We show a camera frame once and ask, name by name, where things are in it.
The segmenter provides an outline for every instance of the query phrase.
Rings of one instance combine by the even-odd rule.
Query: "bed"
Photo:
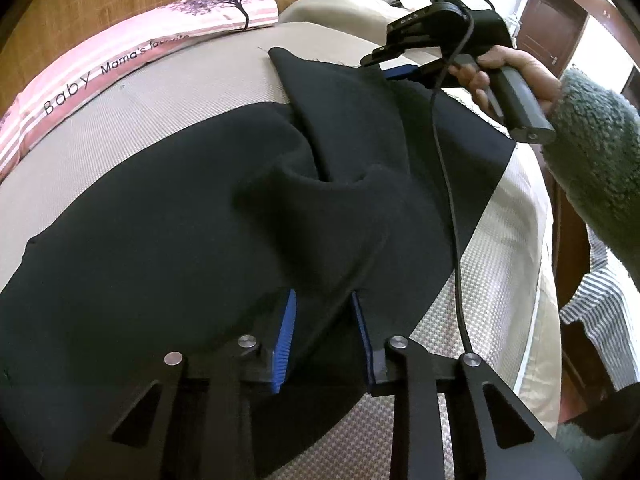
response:
[[[0,184],[0,291],[20,265],[27,241],[121,161],[241,105],[287,102],[267,55],[270,47],[356,66],[376,46],[334,28],[289,21],[203,41],[148,64],[42,139]],[[470,106],[463,93],[456,97]],[[518,145],[462,258],[466,322],[476,351],[554,434],[561,348],[551,248],[545,183],[532,149]],[[452,279],[412,338],[439,354],[462,353]],[[447,475],[452,478],[444,414],[441,399]],[[365,396],[314,446],[271,477],[387,478],[392,420],[392,398]]]

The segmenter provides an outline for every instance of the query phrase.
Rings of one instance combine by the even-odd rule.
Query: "black cable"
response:
[[[447,76],[447,72],[449,71],[449,67],[453,64],[456,56],[462,52],[464,49],[466,42],[471,38],[471,35],[474,32],[474,19],[471,16],[469,10],[465,7],[462,9],[466,14],[466,17],[469,21],[468,29],[458,46],[455,48],[453,53],[447,59],[444,67],[442,68],[438,78],[436,79],[436,84],[431,91],[431,131],[433,133],[433,140],[436,145],[436,152],[438,152],[438,158],[440,159],[440,168],[442,169],[442,176],[444,177],[444,184],[447,187],[447,199],[449,201],[449,211],[451,214],[451,230],[452,230],[452,238],[453,238],[453,250],[454,250],[454,279],[455,279],[455,295],[456,295],[456,318],[458,318],[458,330],[460,331],[460,339],[462,339],[462,346],[465,349],[465,353],[473,352],[473,347],[471,346],[471,339],[469,339],[469,333],[466,331],[466,323],[465,323],[465,314],[462,310],[462,279],[461,279],[461,264],[460,258],[462,255],[460,254],[460,237],[458,235],[458,224],[456,222],[456,208],[453,202],[453,192],[451,190],[451,182],[449,181],[449,173],[447,173],[447,166],[444,162],[444,156],[442,155],[442,149],[440,147],[440,139],[438,137],[438,130],[436,128],[436,96],[440,92],[440,88],[444,81],[444,78]]]

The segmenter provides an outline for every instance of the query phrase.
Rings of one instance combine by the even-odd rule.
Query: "metal bolt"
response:
[[[241,335],[238,338],[238,345],[242,348],[253,348],[256,345],[257,341],[255,337],[252,335]]]
[[[482,362],[482,358],[478,354],[464,354],[462,356],[462,360],[465,365],[472,366],[474,368],[476,366],[480,366],[480,363]]]
[[[407,338],[402,337],[401,335],[395,335],[389,340],[389,344],[393,348],[406,348],[409,342]]]
[[[179,365],[182,362],[182,354],[180,352],[169,352],[164,356],[164,364],[169,366]]]

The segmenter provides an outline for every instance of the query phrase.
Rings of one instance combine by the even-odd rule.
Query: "black device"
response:
[[[470,10],[461,0],[431,0],[432,4],[395,20],[386,28],[386,45],[374,50],[360,61],[370,66],[401,56],[411,48],[440,47],[442,58],[416,68],[407,68],[392,79],[407,79],[434,88],[436,80],[450,55],[473,22],[473,32],[452,63],[456,66],[476,65],[475,58],[494,45],[512,47],[506,24],[494,10]],[[546,120],[537,99],[520,72],[511,66],[486,70],[490,78],[487,97],[496,120],[503,124],[513,140],[528,144],[548,144],[556,131]],[[460,86],[447,74],[442,88]]]

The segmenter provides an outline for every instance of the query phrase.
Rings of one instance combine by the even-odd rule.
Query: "tree print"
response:
[[[167,9],[178,10],[192,16],[201,16],[203,14],[209,14],[216,7],[235,7],[244,16],[244,29],[249,27],[249,14],[244,10],[242,4],[250,1],[260,0],[180,0],[165,6]]]

